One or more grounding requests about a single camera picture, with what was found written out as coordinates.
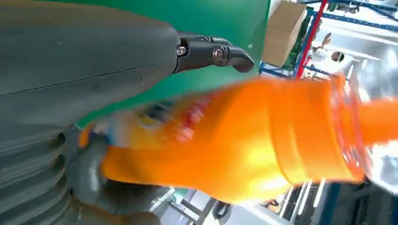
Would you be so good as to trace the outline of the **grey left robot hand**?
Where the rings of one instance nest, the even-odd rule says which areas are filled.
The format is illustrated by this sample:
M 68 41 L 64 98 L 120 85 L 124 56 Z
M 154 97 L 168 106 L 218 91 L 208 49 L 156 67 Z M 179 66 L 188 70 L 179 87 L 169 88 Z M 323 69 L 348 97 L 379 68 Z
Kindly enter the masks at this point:
M 254 61 L 224 38 L 188 34 L 114 8 L 0 3 L 0 222 L 53 223 L 74 202 L 75 123 L 90 112 L 208 66 Z

